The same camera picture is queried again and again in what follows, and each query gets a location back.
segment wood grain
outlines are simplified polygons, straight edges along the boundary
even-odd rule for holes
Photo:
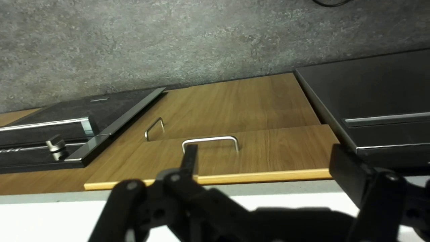
[[[151,140],[319,123],[292,74],[171,90],[138,119],[137,130],[157,117],[165,133],[154,126]]]
[[[337,140],[326,125],[232,134],[239,140],[239,153],[227,141],[198,145],[197,181],[219,184],[329,177],[329,154]],[[126,156],[114,154],[114,160],[123,162],[98,171],[84,183],[84,188],[108,189],[124,179],[141,179],[149,184],[159,171],[180,165],[182,140],[142,142],[123,152]]]
[[[25,117],[30,113],[34,113],[38,109],[28,109],[28,110],[20,110],[20,111],[12,111],[12,113],[1,113],[0,114],[0,126],[8,125],[21,117]]]

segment metal rod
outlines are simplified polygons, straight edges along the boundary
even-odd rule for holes
[[[389,115],[369,115],[357,118],[345,118],[348,128],[365,128],[372,125],[405,123],[405,122],[428,122],[430,111],[401,113]]]
[[[150,130],[155,123],[158,123],[158,122],[159,122],[159,125],[161,125],[162,133],[165,133],[163,121],[162,121],[161,117],[158,117],[158,118],[157,118],[155,121],[153,121],[153,122],[147,126],[147,129],[145,130],[145,140],[146,140],[146,141],[149,141],[149,130]]]
[[[2,126],[0,132],[9,132],[9,130],[22,130],[22,129],[34,129],[34,128],[44,128],[44,126],[56,126],[56,125],[65,125],[65,123],[76,123],[81,125],[81,129],[87,137],[95,136],[96,125],[90,117],[80,117],[80,118],[69,118],[69,119],[56,119],[48,122],[34,122],[34,123],[22,123],[22,125],[13,125],[13,126]]]
[[[216,137],[202,137],[202,138],[192,138],[192,140],[182,141],[182,153],[185,153],[185,146],[188,144],[225,141],[225,140],[232,141],[236,152],[239,152],[239,142],[237,142],[236,137],[233,137],[233,136],[216,136]]]
[[[67,146],[80,146],[85,142],[68,142]],[[45,145],[34,145],[34,146],[17,146],[17,148],[0,148],[0,153],[16,153],[16,152],[29,152],[29,150],[37,150],[37,149],[47,149]]]

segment white surface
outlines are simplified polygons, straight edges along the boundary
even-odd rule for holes
[[[248,210],[256,207],[330,207],[356,215],[357,208],[342,192],[232,196]],[[87,240],[104,200],[0,204],[0,240],[79,242]],[[420,240],[401,227],[400,240]],[[151,230],[151,242],[177,240],[166,227]]]

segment wooden surface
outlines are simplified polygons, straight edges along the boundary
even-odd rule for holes
[[[319,123],[292,74],[171,90],[137,122],[142,133],[161,117],[151,140],[213,136]]]
[[[228,141],[198,145],[197,180],[201,184],[329,177],[329,154],[337,140],[326,125],[232,134],[239,140],[239,152]],[[98,162],[104,162],[106,168],[94,173],[84,188],[106,189],[123,179],[150,183],[159,171],[180,165],[182,140],[141,142],[128,150],[123,144],[120,153],[103,153]],[[108,162],[107,157],[123,162]]]
[[[13,113],[1,113],[0,114],[0,126],[8,125],[21,117],[25,117],[37,109],[29,109],[29,110],[20,110],[20,111],[13,111]]]
[[[0,125],[25,114],[0,114]],[[162,134],[154,126],[150,132],[154,141],[145,142],[143,130],[157,117],[163,118],[166,132]],[[241,142],[240,154],[236,156],[228,142],[201,145],[200,183],[329,177],[327,150],[321,144],[331,144],[334,138],[326,133],[327,126],[315,125],[319,125],[318,118],[291,74],[171,90],[85,168],[0,175],[0,193],[81,191],[84,183],[87,188],[96,188],[100,183],[107,188],[120,177],[150,181],[163,168],[180,164],[184,138],[231,133]],[[283,134],[267,129],[282,129]],[[309,146],[307,140],[317,153],[302,152]]]

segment granite surface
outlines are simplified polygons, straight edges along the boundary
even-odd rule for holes
[[[424,47],[428,0],[0,0],[0,113]]]

